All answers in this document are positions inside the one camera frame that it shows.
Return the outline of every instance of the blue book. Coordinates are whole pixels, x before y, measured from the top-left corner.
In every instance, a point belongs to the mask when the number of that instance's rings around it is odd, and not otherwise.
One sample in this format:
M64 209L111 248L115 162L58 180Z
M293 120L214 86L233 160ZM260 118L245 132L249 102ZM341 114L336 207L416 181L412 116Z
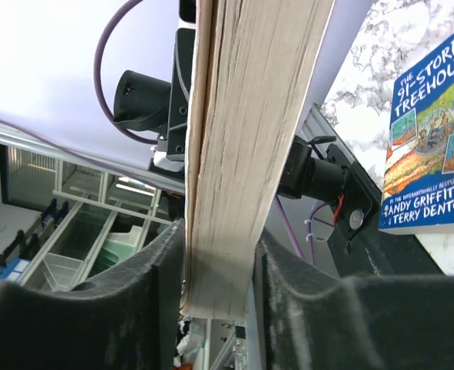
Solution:
M454 232L454 34L395 81L379 230Z

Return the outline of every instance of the plastic bin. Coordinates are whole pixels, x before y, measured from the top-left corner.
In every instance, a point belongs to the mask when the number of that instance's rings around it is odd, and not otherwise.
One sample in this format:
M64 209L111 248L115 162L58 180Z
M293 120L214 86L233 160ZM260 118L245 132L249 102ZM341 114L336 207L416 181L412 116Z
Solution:
M53 291L68 291L76 284L82 261L47 253L43 258L43 274Z

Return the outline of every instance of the black cable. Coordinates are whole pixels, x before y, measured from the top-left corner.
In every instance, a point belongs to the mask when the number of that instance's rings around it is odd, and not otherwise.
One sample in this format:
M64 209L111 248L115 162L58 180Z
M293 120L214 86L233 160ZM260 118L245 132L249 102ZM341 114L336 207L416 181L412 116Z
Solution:
M124 18L124 16L141 1L142 0L129 0L128 2L126 2L109 20L105 29L103 29L102 35L100 36L100 39L98 41L98 45L96 46L95 58L93 60L93 84L95 85L96 98L98 99L98 103L103 111L103 114L105 114L105 117L116 129L118 129L123 135L129 137L130 139L133 139L140 143L156 145L158 144L157 140L146 139L144 137L138 136L135 133L131 133L129 130L120 127L117 123L114 122L113 114L105 101L102 87L102 59L106 43L109 41L110 35L112 35L113 30L122 20L122 18Z

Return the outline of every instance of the book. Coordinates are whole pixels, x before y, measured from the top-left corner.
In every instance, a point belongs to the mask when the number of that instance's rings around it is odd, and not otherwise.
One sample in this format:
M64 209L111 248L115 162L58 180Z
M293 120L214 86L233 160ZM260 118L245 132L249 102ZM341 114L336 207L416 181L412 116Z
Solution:
M379 230L454 232L454 34L395 81Z
M333 0L197 6L181 310L238 319Z

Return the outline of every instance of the white marble surface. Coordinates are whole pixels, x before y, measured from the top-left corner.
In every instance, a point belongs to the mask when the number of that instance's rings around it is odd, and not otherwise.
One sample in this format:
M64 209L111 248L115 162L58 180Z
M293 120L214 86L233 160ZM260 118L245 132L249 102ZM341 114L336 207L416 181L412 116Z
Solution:
M454 32L453 0L378 0L371 7L323 113L381 186L393 82ZM454 234L417 235L454 274Z

